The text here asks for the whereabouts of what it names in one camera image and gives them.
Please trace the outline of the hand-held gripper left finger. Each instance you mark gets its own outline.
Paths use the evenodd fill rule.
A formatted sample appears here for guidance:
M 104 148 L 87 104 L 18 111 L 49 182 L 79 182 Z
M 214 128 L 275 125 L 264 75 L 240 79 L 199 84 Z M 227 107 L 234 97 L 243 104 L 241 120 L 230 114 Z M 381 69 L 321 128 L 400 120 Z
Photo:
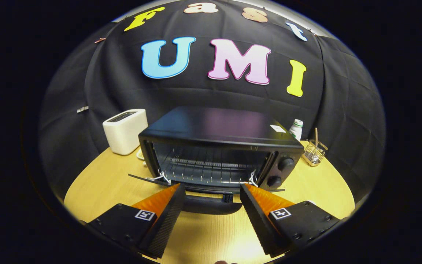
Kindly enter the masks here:
M 174 184 L 133 205 L 118 203 L 85 225 L 125 250 L 160 259 L 185 201 Z

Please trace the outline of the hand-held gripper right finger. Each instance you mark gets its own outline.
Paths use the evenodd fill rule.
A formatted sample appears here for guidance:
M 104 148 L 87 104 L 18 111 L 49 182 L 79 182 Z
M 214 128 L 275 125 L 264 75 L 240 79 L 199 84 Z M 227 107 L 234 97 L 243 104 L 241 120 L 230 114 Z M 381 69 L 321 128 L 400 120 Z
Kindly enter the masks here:
M 313 202 L 294 203 L 252 184 L 240 185 L 240 199 L 270 257 L 302 251 L 340 221 Z

